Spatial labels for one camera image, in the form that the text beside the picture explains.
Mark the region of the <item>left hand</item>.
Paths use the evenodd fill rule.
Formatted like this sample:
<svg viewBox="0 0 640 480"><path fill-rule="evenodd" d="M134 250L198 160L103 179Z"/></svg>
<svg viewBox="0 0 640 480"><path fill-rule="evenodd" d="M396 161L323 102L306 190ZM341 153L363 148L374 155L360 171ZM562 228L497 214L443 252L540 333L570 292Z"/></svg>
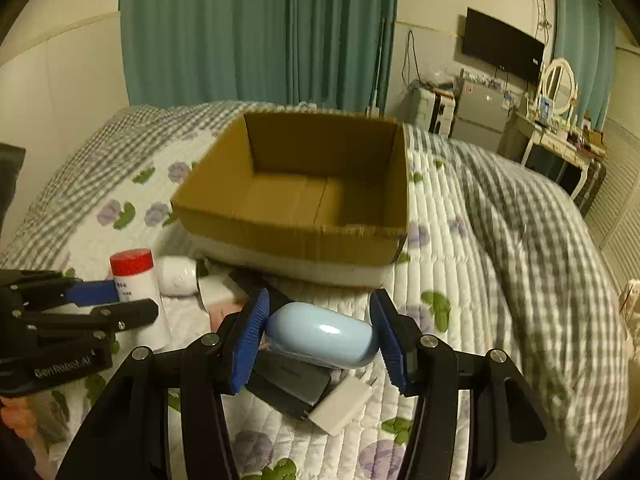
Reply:
<svg viewBox="0 0 640 480"><path fill-rule="evenodd" d="M17 437L30 440L37 433L37 416L27 398L1 398L1 420Z"/></svg>

